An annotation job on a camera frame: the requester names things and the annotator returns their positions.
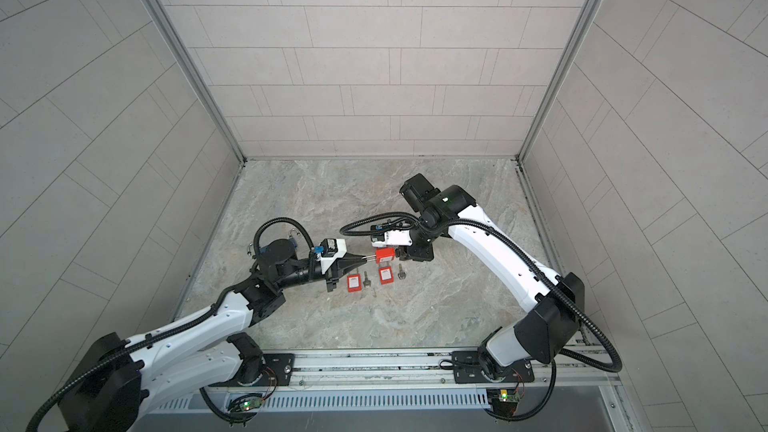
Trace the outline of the red padlock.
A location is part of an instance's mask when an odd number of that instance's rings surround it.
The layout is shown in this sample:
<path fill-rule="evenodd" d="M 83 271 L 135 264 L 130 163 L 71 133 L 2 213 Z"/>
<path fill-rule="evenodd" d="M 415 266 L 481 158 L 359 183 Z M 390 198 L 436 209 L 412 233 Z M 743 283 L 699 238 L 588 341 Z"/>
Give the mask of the red padlock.
<path fill-rule="evenodd" d="M 349 293 L 359 292 L 363 289 L 363 281 L 359 274 L 349 274 L 346 276 L 346 280 Z"/>
<path fill-rule="evenodd" d="M 395 275 L 391 267 L 381 267 L 378 270 L 380 283 L 382 285 L 391 284 L 395 280 Z"/>
<path fill-rule="evenodd" d="M 388 263 L 396 258 L 397 253 L 394 247 L 376 248 L 372 253 L 365 256 L 367 262 L 375 264 Z"/>

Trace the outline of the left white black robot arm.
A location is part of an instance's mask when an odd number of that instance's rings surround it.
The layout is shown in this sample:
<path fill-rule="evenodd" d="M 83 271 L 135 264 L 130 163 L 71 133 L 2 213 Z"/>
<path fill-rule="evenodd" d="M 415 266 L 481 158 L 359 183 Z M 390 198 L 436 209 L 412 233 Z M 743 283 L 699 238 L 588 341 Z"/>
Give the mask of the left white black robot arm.
<path fill-rule="evenodd" d="M 128 431 L 134 423 L 195 389 L 262 374 L 263 352 L 247 329 L 285 302 L 287 288 L 339 281 L 367 263 L 342 239 L 314 243 L 296 220 L 278 217 L 260 226 L 251 244 L 248 276 L 223 289 L 214 303 L 165 326 L 122 339 L 94 342 L 66 383 L 32 415 L 36 431 L 58 409 L 70 431 Z"/>

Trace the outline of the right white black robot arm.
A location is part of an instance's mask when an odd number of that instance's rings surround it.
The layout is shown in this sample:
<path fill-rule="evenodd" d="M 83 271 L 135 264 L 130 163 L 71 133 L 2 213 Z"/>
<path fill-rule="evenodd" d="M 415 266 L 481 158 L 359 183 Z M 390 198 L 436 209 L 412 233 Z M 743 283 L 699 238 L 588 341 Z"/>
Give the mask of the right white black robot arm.
<path fill-rule="evenodd" d="M 401 196 L 411 212 L 386 212 L 342 226 L 347 237 L 370 238 L 378 246 L 400 249 L 407 260 L 427 262 L 439 237 L 463 245 L 507 287 L 525 311 L 514 325 L 491 333 L 478 347 L 476 367 L 492 382 L 506 378 L 521 386 L 514 366 L 535 360 L 548 366 L 548 388 L 541 401 L 517 411 L 517 390 L 497 390 L 489 416 L 521 422 L 536 416 L 549 402 L 556 385 L 555 358 L 562 354 L 608 373 L 623 368 L 616 347 L 584 311 L 585 286 L 574 273 L 560 275 L 521 249 L 487 216 L 474 197 L 458 185 L 434 187 L 422 174 L 406 180 Z"/>

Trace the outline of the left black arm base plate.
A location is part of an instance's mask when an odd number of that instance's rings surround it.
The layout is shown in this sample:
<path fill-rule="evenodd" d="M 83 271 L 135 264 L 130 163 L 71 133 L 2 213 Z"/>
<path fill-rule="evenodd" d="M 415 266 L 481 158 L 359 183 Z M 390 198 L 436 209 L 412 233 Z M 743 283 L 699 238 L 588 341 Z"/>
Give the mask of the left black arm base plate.
<path fill-rule="evenodd" d="M 243 361 L 234 377 L 221 382 L 226 387 L 287 386 L 296 356 L 290 353 L 267 353 L 260 358 Z"/>

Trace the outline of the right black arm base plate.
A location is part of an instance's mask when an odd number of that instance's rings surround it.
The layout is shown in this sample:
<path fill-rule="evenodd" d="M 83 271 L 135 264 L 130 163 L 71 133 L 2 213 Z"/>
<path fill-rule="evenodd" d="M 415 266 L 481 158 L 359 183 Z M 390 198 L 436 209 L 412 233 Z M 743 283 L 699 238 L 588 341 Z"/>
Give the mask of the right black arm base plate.
<path fill-rule="evenodd" d="M 476 350 L 455 350 L 450 353 L 448 367 L 456 384 L 527 384 L 535 381 L 533 368 L 528 360 L 518 360 L 501 372 L 484 369 Z"/>

